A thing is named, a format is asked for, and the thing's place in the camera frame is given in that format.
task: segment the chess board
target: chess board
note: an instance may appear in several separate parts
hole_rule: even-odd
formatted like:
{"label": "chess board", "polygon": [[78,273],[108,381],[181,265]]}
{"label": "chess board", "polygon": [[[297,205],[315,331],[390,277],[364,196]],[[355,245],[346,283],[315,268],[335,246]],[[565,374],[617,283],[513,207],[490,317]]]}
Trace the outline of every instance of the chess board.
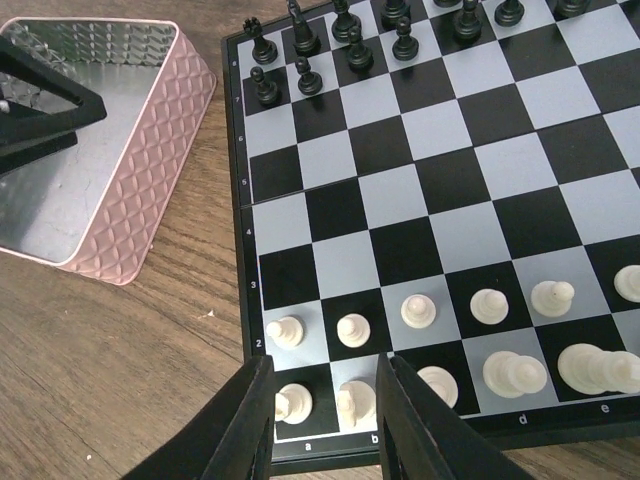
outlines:
{"label": "chess board", "polygon": [[[271,108],[249,78],[253,41],[223,41],[245,353],[272,355],[279,386],[304,384],[315,402],[304,423],[276,425],[276,473],[376,461],[375,426],[348,430],[335,392],[356,378],[373,386],[380,352],[451,372],[455,411],[501,448],[639,433],[639,396],[580,394],[557,359],[582,342],[640,354],[640,304],[613,286],[640,263],[640,3],[593,0],[562,20],[553,3],[525,0],[522,21],[503,28],[499,2],[480,4],[482,34],[462,46],[460,4],[413,0],[409,62],[392,55],[382,0],[352,2],[375,58],[367,73],[333,39],[332,5],[307,10],[324,82],[313,97],[297,88],[290,20],[261,19],[279,51],[263,66],[282,93]],[[574,286],[566,315],[532,308],[544,280]],[[502,323],[472,317],[482,288],[505,293]],[[438,309],[423,330],[400,316],[415,293]],[[371,324],[360,348],[337,338],[348,313]],[[290,351],[264,334],[286,315],[305,328]],[[499,350],[540,360],[546,387],[493,394],[482,366]]]}

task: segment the wood grain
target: wood grain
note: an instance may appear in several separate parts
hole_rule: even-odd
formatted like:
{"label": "wood grain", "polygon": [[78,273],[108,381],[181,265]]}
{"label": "wood grain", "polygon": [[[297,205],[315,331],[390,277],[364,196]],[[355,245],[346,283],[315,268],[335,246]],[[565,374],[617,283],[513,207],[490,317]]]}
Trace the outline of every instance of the wood grain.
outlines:
{"label": "wood grain", "polygon": [[[176,21],[222,79],[220,40],[283,0],[21,0],[18,15]],[[0,478],[115,479],[180,429],[242,361],[223,89],[138,280],[125,288],[0,256]],[[509,455],[542,479],[632,478],[637,439]],[[296,476],[375,479],[376,467]]]}

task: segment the pink tin box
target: pink tin box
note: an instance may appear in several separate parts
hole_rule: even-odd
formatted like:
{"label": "pink tin box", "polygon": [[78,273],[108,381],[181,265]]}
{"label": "pink tin box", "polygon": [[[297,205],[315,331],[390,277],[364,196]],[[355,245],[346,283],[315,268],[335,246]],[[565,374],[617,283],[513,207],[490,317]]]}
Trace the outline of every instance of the pink tin box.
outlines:
{"label": "pink tin box", "polygon": [[[75,147],[0,178],[0,251],[116,285],[140,272],[216,79],[173,22],[14,18],[0,34],[104,100]],[[64,101],[0,77],[10,100]]]}

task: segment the white chess piece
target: white chess piece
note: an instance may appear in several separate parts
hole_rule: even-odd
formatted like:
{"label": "white chess piece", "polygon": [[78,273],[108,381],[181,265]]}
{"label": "white chess piece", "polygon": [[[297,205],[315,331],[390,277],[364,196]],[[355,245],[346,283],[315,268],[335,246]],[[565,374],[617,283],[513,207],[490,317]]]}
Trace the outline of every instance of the white chess piece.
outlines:
{"label": "white chess piece", "polygon": [[509,313],[509,303],[504,293],[484,288],[471,297],[471,313],[481,323],[495,325]]}
{"label": "white chess piece", "polygon": [[411,295],[402,302],[400,315],[411,328],[427,328],[436,318],[436,306],[426,295]]}
{"label": "white chess piece", "polygon": [[487,387],[504,398],[538,393],[547,384],[547,371],[537,359],[514,352],[495,352],[482,367]]}
{"label": "white chess piece", "polygon": [[276,422],[296,425],[304,422],[311,413],[313,399],[305,387],[297,383],[285,385],[276,393]]}
{"label": "white chess piece", "polygon": [[338,415],[349,428],[368,424],[376,416],[376,393],[360,380],[343,383],[336,395]]}
{"label": "white chess piece", "polygon": [[304,336],[302,322],[295,317],[284,317],[267,325],[267,335],[283,350],[291,350],[300,345]]}
{"label": "white chess piece", "polygon": [[422,380],[436,392],[438,396],[453,408],[458,401],[458,383],[449,372],[440,367],[424,367],[418,370]]}
{"label": "white chess piece", "polygon": [[349,348],[358,348],[371,336],[369,322],[362,315],[350,313],[338,321],[338,338]]}
{"label": "white chess piece", "polygon": [[558,371],[567,385],[586,395],[640,392],[640,358],[630,352],[607,352],[577,343],[562,351]]}
{"label": "white chess piece", "polygon": [[571,308],[576,291],[567,282],[540,282],[531,291],[531,304],[540,315],[561,317]]}
{"label": "white chess piece", "polygon": [[618,294],[625,300],[640,303],[640,265],[629,265],[613,279]]}

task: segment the black chess piece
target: black chess piece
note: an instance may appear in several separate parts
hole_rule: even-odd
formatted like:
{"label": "black chess piece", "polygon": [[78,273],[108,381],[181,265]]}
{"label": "black chess piece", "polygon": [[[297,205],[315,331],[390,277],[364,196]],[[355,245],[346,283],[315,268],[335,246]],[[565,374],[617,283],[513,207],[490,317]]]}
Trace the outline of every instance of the black chess piece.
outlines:
{"label": "black chess piece", "polygon": [[262,36],[262,25],[256,17],[247,18],[244,21],[244,33],[253,38],[251,55],[257,63],[267,65],[278,58],[278,47]]}
{"label": "black chess piece", "polygon": [[348,42],[349,41],[349,29],[351,27],[361,27],[362,22],[357,15],[353,13],[349,13],[349,2],[348,0],[332,0],[333,1],[333,9],[335,10],[338,17],[333,21],[331,25],[331,33],[333,34],[333,38],[335,38],[339,42]]}
{"label": "black chess piece", "polygon": [[520,0],[505,0],[496,8],[495,19],[498,25],[513,27],[524,15],[524,5]]}
{"label": "black chess piece", "polygon": [[453,17],[453,28],[459,40],[473,42],[480,36],[482,22],[476,8],[478,0],[462,0],[462,10]]}
{"label": "black chess piece", "polygon": [[362,30],[355,26],[349,29],[349,51],[347,62],[349,66],[358,71],[368,70],[373,65],[373,52],[362,41]]}
{"label": "black chess piece", "polygon": [[296,70],[300,74],[298,90],[304,95],[315,95],[322,90],[322,77],[318,72],[311,71],[311,65],[306,57],[296,60]]}
{"label": "black chess piece", "polygon": [[287,8],[293,21],[293,47],[298,55],[307,57],[317,53],[320,47],[320,39],[302,16],[300,5],[296,0],[288,0]]}
{"label": "black chess piece", "polygon": [[258,102],[265,107],[274,105],[280,99],[280,90],[275,82],[267,80],[264,71],[260,67],[251,69],[251,80],[256,86]]}
{"label": "black chess piece", "polygon": [[405,0],[385,0],[380,10],[382,26],[391,30],[402,17],[411,18],[411,5]]}
{"label": "black chess piece", "polygon": [[398,39],[393,44],[391,51],[398,60],[407,61],[415,58],[418,54],[420,44],[415,37],[411,36],[411,20],[402,17],[396,24]]}
{"label": "black chess piece", "polygon": [[558,0],[555,12],[564,18],[577,17],[587,11],[591,0]]}

